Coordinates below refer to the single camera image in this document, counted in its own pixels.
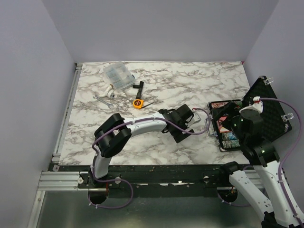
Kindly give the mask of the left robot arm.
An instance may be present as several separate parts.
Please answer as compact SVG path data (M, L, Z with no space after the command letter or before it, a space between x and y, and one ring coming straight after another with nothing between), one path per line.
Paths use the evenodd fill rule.
M194 133L190 127L201 121L199 115L186 104L178 109L160 109L147 117L122 118L119 113L111 115L95 132L93 159L89 182L96 188L105 183L105 176L112 157L120 153L129 139L150 132L170 133L176 143Z

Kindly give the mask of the red triangle card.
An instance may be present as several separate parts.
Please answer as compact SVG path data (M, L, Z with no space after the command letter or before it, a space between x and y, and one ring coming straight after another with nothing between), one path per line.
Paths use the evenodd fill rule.
M227 118L227 116L222 116L217 120L217 126L218 126L218 130L220 133L227 133L230 132L229 129L225 128L222 124L225 121L225 119Z

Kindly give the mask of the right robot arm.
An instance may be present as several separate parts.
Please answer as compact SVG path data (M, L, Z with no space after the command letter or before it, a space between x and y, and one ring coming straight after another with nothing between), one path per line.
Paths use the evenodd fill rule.
M219 168L219 182L232 185L241 193L258 215L264 228L302 228L304 214L297 205L287 181L283 177L282 161L273 144L262 135L263 99L255 97L241 108L230 101L219 116L226 116L222 125L238 139L240 150L259 175L266 194L247 177L240 165L233 161Z

